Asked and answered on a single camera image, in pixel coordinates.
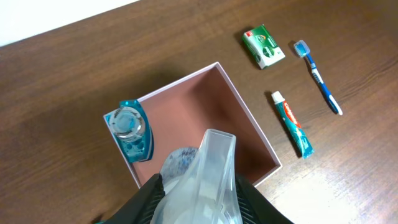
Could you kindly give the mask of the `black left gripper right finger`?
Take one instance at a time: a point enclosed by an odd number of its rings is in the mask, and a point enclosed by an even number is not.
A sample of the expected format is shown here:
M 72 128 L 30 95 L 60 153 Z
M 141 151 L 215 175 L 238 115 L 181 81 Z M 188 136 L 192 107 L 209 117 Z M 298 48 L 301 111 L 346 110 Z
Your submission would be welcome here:
M 243 176 L 237 174 L 235 180 L 239 210 L 244 224 L 293 224 Z

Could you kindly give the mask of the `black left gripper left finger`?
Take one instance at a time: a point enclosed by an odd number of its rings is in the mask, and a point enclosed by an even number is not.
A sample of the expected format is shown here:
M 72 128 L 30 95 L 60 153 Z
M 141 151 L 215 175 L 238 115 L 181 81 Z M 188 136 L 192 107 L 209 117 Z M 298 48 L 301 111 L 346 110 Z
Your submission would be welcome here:
M 150 223 L 157 205 L 164 197 L 162 176 L 154 174 L 113 216 L 97 224 Z

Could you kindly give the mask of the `clear purple spray bottle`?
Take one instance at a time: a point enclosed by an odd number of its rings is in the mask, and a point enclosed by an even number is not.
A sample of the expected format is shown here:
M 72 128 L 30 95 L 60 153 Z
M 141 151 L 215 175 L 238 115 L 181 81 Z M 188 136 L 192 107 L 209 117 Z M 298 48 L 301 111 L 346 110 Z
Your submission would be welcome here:
M 235 183 L 236 136 L 207 129 L 187 171 L 165 187 L 151 223 L 242 223 Z

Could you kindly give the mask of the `blue mouthwash bottle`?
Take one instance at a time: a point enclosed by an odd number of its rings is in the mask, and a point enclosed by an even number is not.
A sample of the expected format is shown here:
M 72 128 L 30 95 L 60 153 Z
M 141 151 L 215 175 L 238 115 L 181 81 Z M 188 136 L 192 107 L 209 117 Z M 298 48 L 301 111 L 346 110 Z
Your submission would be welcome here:
M 154 136 L 138 100 L 119 102 L 119 108 L 104 115 L 105 123 L 128 163 L 152 159 Z

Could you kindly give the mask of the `green soap box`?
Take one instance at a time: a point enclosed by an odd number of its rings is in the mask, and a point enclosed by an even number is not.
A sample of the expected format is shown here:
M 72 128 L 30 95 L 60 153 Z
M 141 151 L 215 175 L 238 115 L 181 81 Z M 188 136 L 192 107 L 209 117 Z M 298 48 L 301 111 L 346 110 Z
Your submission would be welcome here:
M 246 31 L 242 39 L 260 69 L 270 67 L 285 58 L 282 49 L 263 24 Z

